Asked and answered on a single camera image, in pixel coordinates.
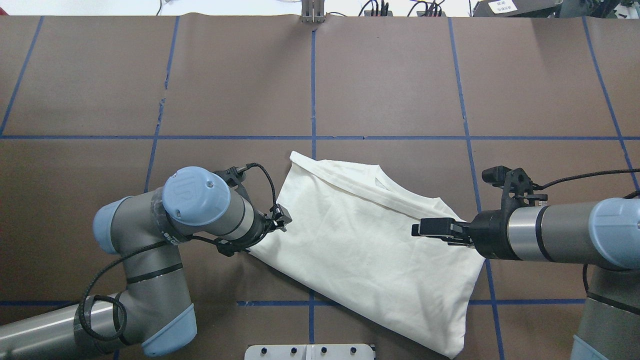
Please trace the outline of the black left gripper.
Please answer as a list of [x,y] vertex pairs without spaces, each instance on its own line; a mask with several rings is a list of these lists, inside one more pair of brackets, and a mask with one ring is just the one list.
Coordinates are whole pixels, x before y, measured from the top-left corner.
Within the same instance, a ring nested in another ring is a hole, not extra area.
[[287,226],[293,221],[290,212],[280,203],[276,202],[275,185],[272,177],[265,167],[260,170],[267,178],[270,186],[272,207],[269,213],[264,214],[257,210],[250,200],[243,182],[246,180],[246,171],[249,167],[230,167],[226,170],[215,171],[242,200],[243,215],[237,226],[228,234],[218,235],[215,239],[217,251],[225,256],[233,256],[235,253],[248,252],[249,248],[258,244],[265,235],[275,230],[287,232]]

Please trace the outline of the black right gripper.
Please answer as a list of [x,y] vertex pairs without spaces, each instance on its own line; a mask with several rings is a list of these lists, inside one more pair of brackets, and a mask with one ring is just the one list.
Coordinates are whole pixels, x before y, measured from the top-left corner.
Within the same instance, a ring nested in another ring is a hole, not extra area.
[[534,182],[522,169],[496,166],[482,180],[502,190],[500,209],[483,210],[471,222],[454,218],[422,218],[411,226],[412,237],[450,238],[451,246],[475,249],[487,259],[544,259],[537,244],[537,221],[546,194],[535,194]]

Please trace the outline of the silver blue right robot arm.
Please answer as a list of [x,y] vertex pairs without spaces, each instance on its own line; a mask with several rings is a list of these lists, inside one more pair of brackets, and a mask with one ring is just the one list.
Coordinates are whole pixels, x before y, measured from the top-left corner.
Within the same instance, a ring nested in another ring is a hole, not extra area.
[[640,325],[639,193],[599,202],[547,205],[544,189],[522,169],[495,166],[482,180],[501,189],[498,210],[473,221],[422,218],[414,237],[464,246],[483,258],[593,265],[573,337],[572,360],[637,360]]

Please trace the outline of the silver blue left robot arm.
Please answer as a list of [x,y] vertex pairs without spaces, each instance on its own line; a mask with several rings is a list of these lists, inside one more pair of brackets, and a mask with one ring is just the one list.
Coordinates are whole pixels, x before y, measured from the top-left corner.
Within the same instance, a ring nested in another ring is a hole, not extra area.
[[246,252],[291,215],[257,210],[243,186],[256,162],[226,170],[183,167],[162,187],[105,205],[93,219],[100,248],[116,255],[80,301],[1,327],[3,360],[84,360],[140,345],[159,357],[197,335],[179,246],[201,240],[225,256]]

